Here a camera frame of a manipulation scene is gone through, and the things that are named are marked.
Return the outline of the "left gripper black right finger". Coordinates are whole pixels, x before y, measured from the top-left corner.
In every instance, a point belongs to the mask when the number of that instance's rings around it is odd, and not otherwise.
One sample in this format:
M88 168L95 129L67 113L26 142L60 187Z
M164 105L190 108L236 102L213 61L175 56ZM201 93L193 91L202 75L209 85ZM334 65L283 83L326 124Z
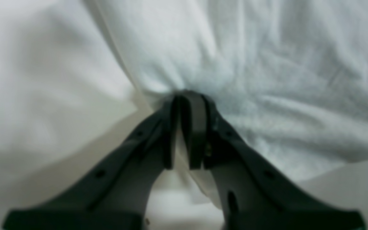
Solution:
M179 95L181 130L190 170L199 170L206 150L207 112L203 96L193 91Z

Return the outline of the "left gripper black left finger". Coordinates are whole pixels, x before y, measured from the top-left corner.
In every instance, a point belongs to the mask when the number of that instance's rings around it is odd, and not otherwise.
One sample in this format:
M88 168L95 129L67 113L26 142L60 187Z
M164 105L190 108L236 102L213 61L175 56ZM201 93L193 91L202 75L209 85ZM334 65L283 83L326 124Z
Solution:
M162 149L163 165L167 170L173 169L174 165L178 112L178 96L172 95L166 98L162 106Z

